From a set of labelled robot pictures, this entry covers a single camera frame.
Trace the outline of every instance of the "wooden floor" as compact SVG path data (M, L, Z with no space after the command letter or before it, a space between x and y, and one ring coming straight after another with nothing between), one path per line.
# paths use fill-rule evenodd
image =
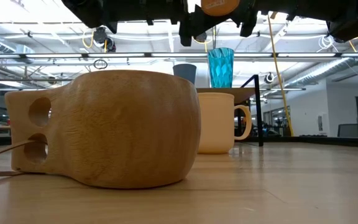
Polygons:
M9 164L0 155L0 170ZM0 178L0 223L358 223L358 148L237 144L199 155L184 181L150 190Z

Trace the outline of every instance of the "white mug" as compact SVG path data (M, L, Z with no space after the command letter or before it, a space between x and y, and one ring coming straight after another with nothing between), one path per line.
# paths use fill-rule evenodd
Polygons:
M234 106L234 96L227 93L199 93L201 108L201 138L199 154L224 154L234 145L234 140L248 137L252 118L248 106ZM246 130L240 137L234 136L234 110L246 114Z

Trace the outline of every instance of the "mug handle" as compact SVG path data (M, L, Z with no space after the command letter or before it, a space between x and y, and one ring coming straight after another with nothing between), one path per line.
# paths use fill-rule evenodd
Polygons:
M244 140L245 138L248 137L249 133L251 132L251 128L252 128L252 117L251 117L251 112L249 111L249 107L248 106L244 106L244 105L238 105L235 106L234 109L241 109L245 114L246 114L246 119L247 119L247 126L246 126L246 130L244 131L244 133L242 134L242 136L234 136L235 140Z

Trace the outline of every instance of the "handle hole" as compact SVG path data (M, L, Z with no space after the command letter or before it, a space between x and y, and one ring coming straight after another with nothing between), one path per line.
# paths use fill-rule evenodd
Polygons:
M234 135L235 137L240 137L246 130L246 114L241 109L234 110Z
M29 139L38 142L32 142L24 146L24 154L26 158L35 164L43 163L48 156L47 137L43 134L34 134Z
M36 99L30 106L30 121L39 126L44 127L48 124L51 113L50 100L46 97Z

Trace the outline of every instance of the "orange part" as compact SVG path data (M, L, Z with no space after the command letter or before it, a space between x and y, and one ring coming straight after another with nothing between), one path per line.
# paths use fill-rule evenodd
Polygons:
M234 11L240 0L201 0L202 10L210 16L224 16Z

